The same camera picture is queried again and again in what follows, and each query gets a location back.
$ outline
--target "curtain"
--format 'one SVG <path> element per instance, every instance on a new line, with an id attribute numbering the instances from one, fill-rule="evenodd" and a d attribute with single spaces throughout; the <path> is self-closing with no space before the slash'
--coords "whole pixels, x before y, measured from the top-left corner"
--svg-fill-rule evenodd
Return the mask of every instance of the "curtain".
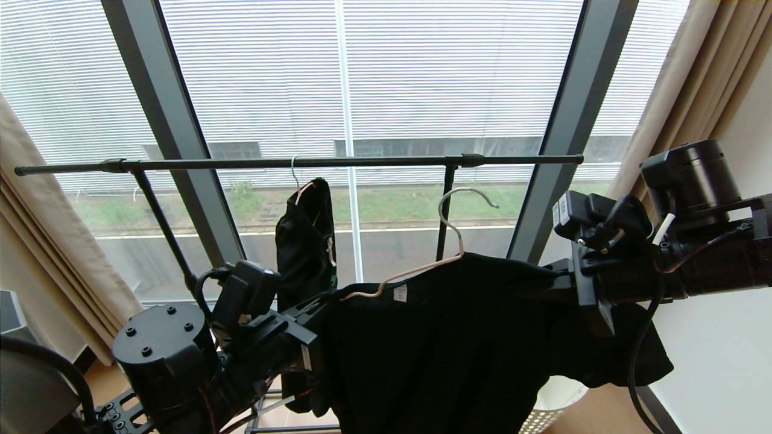
<path id="1" fill-rule="evenodd" d="M 692 0 L 608 196 L 651 204 L 638 165 L 681 144 L 720 138 L 772 42 L 771 1 Z"/>
<path id="2" fill-rule="evenodd" d="M 34 329 L 57 335 L 41 314 L 51 304 L 104 363 L 139 300 L 105 257 L 52 175 L 20 178 L 17 165 L 45 164 L 0 94 L 0 285 L 19 294 Z"/>

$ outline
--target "hanging black garment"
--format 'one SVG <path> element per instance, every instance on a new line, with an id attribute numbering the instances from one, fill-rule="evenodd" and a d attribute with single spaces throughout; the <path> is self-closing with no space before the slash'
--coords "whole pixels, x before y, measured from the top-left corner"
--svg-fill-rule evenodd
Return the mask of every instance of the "hanging black garment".
<path id="1" fill-rule="evenodd" d="M 466 253 L 379 298 L 337 303 L 322 332 L 343 434 L 517 432 L 551 375 L 588 387 L 626 385 L 626 362 L 645 310 L 612 309 L 616 335 L 596 337 L 576 305 L 523 298 L 554 272 Z M 335 293 L 374 292 L 376 283 Z M 636 384 L 672 370 L 654 327 Z"/>
<path id="2" fill-rule="evenodd" d="M 318 293 L 337 287 L 335 232 L 330 186 L 316 178 L 287 199 L 287 210 L 276 225 L 276 263 L 281 284 L 277 292 L 279 312 Z M 307 391 L 312 381 L 302 373 L 282 374 L 284 398 Z M 287 405 L 294 412 L 327 411 L 319 393 Z"/>

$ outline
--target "white corrugated siding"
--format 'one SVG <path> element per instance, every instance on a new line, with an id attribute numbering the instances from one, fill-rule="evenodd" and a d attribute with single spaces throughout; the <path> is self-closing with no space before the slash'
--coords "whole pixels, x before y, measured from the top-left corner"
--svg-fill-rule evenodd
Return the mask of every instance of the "white corrugated siding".
<path id="1" fill-rule="evenodd" d="M 344 137 L 334 4 L 162 2 L 207 141 L 258 141 L 265 158 L 331 157 Z M 541 135 L 579 1 L 345 2 L 354 139 Z M 638 123 L 685 1 L 641 0 L 594 134 Z M 0 86 L 49 163 L 145 158 L 154 138 L 99 2 L 2 0 Z M 616 164 L 583 165 L 610 179 Z M 222 184 L 290 185 L 289 171 L 221 171 Z M 345 170 L 304 169 L 344 185 Z M 526 181 L 530 167 L 460 171 Z M 440 182 L 368 168 L 363 184 Z M 60 175 L 67 190 L 131 190 L 127 175 Z M 166 173 L 157 188 L 173 188 Z"/>

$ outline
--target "black baseboard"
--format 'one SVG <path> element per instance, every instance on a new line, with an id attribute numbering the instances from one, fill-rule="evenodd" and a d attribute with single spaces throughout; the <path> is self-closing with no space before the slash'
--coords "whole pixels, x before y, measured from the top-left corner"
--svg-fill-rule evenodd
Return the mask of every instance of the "black baseboard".
<path id="1" fill-rule="evenodd" d="M 641 397 L 643 404 L 651 412 L 652 417 L 654 417 L 662 432 L 665 434 L 683 434 L 676 425 L 676 421 L 670 417 L 670 413 L 665 410 L 665 407 L 657 399 L 657 395 L 654 395 L 654 392 L 648 386 L 637 387 L 635 390 L 638 392 L 638 396 Z"/>
<path id="2" fill-rule="evenodd" d="M 91 368 L 91 365 L 97 361 L 97 355 L 91 351 L 91 348 L 85 347 L 83 351 L 78 354 L 78 358 L 75 359 L 75 367 L 78 368 L 81 374 L 86 374 L 86 371 Z"/>

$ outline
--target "grass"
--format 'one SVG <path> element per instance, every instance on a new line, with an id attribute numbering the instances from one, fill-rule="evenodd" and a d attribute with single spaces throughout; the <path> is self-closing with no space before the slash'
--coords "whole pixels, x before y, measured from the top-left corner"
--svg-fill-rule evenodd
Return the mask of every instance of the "grass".
<path id="1" fill-rule="evenodd" d="M 526 184 L 467 185 L 483 190 L 499 209 L 489 207 L 483 198 L 469 192 L 452 197 L 451 219 L 504 219 L 514 220 L 520 213 L 525 198 Z M 583 193 L 604 194 L 608 184 L 577 182 L 571 189 Z M 293 192 L 282 190 L 255 190 L 248 181 L 229 189 L 225 195 L 237 226 L 273 226 L 286 210 L 286 198 Z M 442 186 L 421 187 L 360 187 L 357 190 L 360 222 L 389 225 L 410 222 L 411 225 L 437 221 L 437 202 Z M 164 214 L 175 228 L 192 228 L 185 204 L 178 195 L 160 196 Z M 332 191 L 333 214 L 338 224 L 350 223 L 348 188 Z M 83 221 L 94 232 L 121 232 L 126 230 L 157 231 L 157 223 L 144 198 L 83 197 L 73 200 L 73 206 Z"/>

